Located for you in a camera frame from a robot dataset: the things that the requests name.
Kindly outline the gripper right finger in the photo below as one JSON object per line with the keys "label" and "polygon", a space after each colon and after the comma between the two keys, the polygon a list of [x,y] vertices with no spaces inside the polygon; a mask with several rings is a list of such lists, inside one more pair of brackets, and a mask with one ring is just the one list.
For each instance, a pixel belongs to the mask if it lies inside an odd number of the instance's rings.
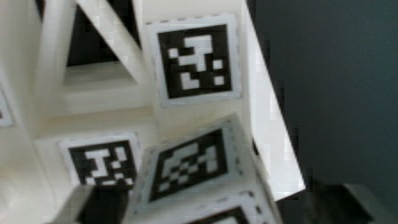
{"label": "gripper right finger", "polygon": [[306,194],[305,224],[398,224],[398,216],[363,185],[317,181]]}

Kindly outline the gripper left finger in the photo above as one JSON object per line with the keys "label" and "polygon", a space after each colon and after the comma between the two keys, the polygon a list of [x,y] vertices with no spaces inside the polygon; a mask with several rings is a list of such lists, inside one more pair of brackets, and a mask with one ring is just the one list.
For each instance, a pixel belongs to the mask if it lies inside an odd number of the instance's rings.
{"label": "gripper left finger", "polygon": [[59,224],[122,224],[130,193],[123,185],[79,186],[59,211]]}

